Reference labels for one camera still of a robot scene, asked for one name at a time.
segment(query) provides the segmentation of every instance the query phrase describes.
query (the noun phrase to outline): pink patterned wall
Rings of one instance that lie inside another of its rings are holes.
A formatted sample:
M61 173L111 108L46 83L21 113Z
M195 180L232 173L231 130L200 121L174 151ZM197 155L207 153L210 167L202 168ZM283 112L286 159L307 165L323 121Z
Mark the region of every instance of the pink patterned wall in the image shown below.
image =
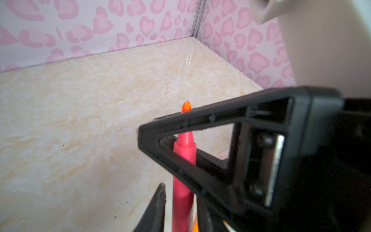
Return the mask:
M2 0L0 72L189 37L197 0Z
M198 39L263 88L295 85L277 20L256 23L247 0L209 0Z

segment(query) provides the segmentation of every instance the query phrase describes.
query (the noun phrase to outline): countertop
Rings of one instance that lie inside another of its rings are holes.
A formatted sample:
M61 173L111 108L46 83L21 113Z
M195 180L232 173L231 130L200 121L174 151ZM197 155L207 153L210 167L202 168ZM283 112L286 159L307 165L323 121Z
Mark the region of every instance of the countertop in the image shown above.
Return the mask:
M137 128L261 89L193 37L0 74L0 231L130 232L160 182L170 231L173 178ZM230 133L194 134L220 157Z

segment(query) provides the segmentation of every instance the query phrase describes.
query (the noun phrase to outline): highlighter tip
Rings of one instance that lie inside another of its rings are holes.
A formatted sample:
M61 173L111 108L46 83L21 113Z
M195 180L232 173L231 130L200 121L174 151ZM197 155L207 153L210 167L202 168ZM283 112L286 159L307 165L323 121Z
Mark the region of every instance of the highlighter tip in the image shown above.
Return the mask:
M191 109L191 103L189 101L186 101L183 104L182 112L190 111Z

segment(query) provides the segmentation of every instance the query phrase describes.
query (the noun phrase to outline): marker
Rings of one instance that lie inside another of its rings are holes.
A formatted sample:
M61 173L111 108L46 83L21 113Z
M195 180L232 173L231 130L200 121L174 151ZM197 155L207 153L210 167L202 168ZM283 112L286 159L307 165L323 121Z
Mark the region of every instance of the marker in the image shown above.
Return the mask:
M183 104L182 113L191 110L191 103ZM180 133L174 143L174 152L193 165L196 165L196 144L191 131ZM193 192L177 178L173 178L173 218L172 232L188 232L190 212L193 205Z

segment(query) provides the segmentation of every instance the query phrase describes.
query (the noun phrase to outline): white plastic part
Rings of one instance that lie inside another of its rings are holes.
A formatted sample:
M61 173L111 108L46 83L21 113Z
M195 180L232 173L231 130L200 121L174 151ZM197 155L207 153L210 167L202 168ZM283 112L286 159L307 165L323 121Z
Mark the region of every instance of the white plastic part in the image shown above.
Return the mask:
M278 16L297 85L371 97L370 0L290 0L286 9L268 1L266 12L264 2L250 0L251 10L261 22Z

